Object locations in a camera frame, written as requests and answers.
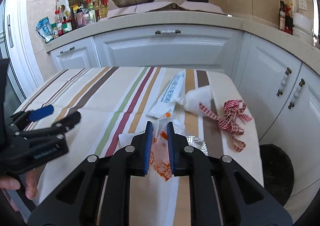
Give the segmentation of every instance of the ribbon bow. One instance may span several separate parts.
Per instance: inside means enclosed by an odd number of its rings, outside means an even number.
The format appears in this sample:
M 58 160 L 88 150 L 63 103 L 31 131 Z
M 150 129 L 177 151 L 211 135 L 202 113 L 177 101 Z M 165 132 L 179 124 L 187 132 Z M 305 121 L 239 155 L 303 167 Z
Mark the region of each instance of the ribbon bow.
M 230 100 L 224 103 L 223 111 L 226 117 L 225 119 L 219 118 L 207 107 L 205 107 L 202 103 L 199 103 L 199 108 L 206 116 L 214 120 L 218 120 L 219 129 L 226 130 L 231 133 L 233 145 L 237 152 L 241 152 L 245 148 L 245 143 L 240 140 L 237 140 L 234 136 L 234 135 L 243 135 L 244 133 L 244 130 L 238 124 L 236 124 L 237 117 L 240 117 L 246 122 L 249 122 L 250 120 L 252 120 L 250 116 L 244 114 L 246 105 L 242 100 Z

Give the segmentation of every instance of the power outlet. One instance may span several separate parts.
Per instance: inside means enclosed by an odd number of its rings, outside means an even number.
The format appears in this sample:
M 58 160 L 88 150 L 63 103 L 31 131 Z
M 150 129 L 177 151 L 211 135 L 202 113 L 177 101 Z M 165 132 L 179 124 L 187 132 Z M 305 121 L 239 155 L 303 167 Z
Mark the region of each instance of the power outlet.
M 307 10 L 307 1 L 306 0 L 299 0 L 299 9 Z

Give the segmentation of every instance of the door handle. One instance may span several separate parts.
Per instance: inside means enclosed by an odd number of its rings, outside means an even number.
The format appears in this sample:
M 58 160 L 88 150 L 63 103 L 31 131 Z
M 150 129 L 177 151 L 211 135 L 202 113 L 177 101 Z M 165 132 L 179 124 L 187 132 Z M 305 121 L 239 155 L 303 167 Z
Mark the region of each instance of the door handle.
M 283 76 L 281 83 L 280 83 L 279 90 L 277 92 L 278 97 L 283 94 L 282 90 L 287 83 L 287 79 L 288 79 L 289 74 L 291 74 L 291 73 L 292 73 L 291 69 L 287 67 L 287 70 L 284 73 L 284 76 Z
M 70 51 L 72 51 L 72 50 L 74 50 L 74 49 L 75 49 L 75 47 L 71 47 L 71 48 L 69 48 L 69 50 L 61 51 L 60 53 L 61 53 L 61 54 L 67 53 L 67 52 L 70 52 Z
M 305 84 L 306 84 L 306 82 L 304 81 L 304 79 L 301 79 L 299 86 L 297 87 L 296 91 L 294 92 L 293 97 L 289 103 L 288 109 L 291 109 L 294 107 L 296 100 L 299 98 L 299 96 L 301 94 L 302 86 L 304 86 Z
M 10 15 L 7 16 L 7 23 L 8 23 L 9 44 L 10 44 L 10 48 L 13 48 L 12 33 L 11 33 L 11 23 L 10 23 Z
M 181 30 L 157 30 L 155 32 L 156 35 L 170 35 L 170 34 L 181 34 Z

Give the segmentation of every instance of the human hand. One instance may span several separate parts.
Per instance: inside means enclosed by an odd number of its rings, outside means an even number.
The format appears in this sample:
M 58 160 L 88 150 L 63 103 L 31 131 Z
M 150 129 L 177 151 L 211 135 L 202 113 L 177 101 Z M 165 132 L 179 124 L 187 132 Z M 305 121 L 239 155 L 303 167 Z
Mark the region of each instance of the human hand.
M 26 197 L 30 200 L 34 199 L 36 197 L 36 194 L 38 193 L 38 189 L 36 186 L 36 172 L 35 170 L 28 171 L 26 173 Z M 0 177 L 0 188 L 6 189 L 6 190 L 18 190 L 20 189 L 20 183 L 18 180 L 8 176 L 4 175 Z M 8 200 L 11 204 L 11 206 L 17 211 L 18 208 L 14 204 L 14 202 L 9 199 Z

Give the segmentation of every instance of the drawer handle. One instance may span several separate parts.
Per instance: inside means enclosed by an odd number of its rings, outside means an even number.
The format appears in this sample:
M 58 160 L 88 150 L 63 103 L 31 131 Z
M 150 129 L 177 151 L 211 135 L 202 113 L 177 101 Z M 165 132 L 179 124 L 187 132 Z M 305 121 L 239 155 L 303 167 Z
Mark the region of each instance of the drawer handle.
M 299 86 L 297 87 L 296 91 L 293 94 L 293 97 L 290 101 L 290 104 L 288 106 L 288 109 L 291 109 L 294 107 L 294 104 L 296 102 L 296 100 L 299 98 L 301 90 L 302 90 L 302 86 L 304 86 L 306 84 L 306 82 L 304 81 L 304 79 L 301 79 Z
M 75 49 L 75 47 L 71 47 L 71 48 L 69 48 L 69 51 L 67 50 L 67 51 L 61 51 L 60 53 L 61 54 L 63 54 L 63 53 L 67 53 L 67 52 L 70 52 L 70 51 L 72 51 L 72 50 L 74 50 Z
M 165 35 L 171 35 L 171 34 L 181 34 L 181 30 L 157 30 L 156 32 L 156 35 L 162 35 L 162 34 L 165 34 Z
M 291 74 L 291 73 L 292 73 L 291 69 L 287 67 L 287 70 L 284 73 L 284 77 L 281 80 L 280 87 L 277 92 L 278 97 L 283 94 L 282 90 L 283 90 L 285 84 L 287 83 L 287 79 L 288 79 L 289 74 Z

